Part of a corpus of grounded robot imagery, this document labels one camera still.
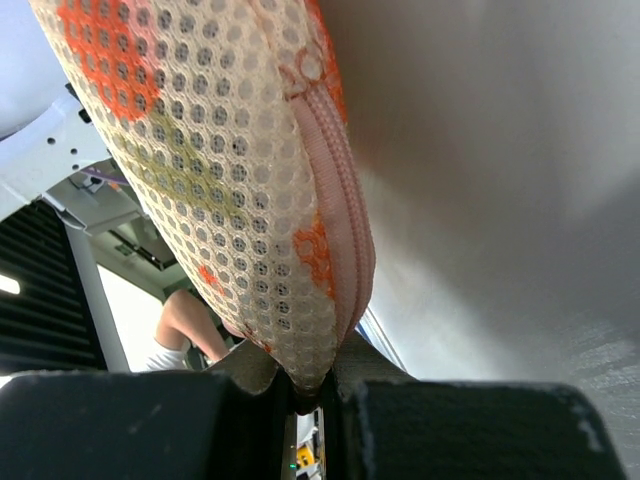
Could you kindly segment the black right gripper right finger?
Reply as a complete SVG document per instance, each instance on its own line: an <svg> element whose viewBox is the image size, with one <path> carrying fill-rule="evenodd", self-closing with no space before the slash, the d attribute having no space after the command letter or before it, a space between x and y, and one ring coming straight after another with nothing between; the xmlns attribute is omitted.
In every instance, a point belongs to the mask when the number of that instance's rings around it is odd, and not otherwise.
<svg viewBox="0 0 640 480"><path fill-rule="evenodd" d="M539 382L427 382L357 333L323 391L329 479L624 479L599 412Z"/></svg>

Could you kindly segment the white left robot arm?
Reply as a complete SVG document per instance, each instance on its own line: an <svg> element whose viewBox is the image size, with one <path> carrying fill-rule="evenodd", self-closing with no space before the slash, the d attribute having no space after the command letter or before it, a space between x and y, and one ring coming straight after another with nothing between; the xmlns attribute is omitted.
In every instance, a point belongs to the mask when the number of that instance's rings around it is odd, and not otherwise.
<svg viewBox="0 0 640 480"><path fill-rule="evenodd" d="M1 217L108 157L81 103L63 92L38 118L1 141Z"/></svg>

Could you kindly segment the floral mesh bra laundry bag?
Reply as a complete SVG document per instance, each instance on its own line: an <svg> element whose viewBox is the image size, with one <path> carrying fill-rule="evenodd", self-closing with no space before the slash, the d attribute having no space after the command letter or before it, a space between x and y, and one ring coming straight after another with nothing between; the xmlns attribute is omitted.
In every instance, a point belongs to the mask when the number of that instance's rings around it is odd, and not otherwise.
<svg viewBox="0 0 640 480"><path fill-rule="evenodd" d="M194 286L302 393L375 250L315 1L35 1L108 151Z"/></svg>

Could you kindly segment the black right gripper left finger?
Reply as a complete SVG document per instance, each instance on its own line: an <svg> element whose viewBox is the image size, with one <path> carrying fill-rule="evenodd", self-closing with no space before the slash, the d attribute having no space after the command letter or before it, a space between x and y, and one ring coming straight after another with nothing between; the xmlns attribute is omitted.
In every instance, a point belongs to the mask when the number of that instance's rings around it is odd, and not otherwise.
<svg viewBox="0 0 640 480"><path fill-rule="evenodd" d="M247 343L201 372L16 375L1 390L1 475L276 479L288 394Z"/></svg>

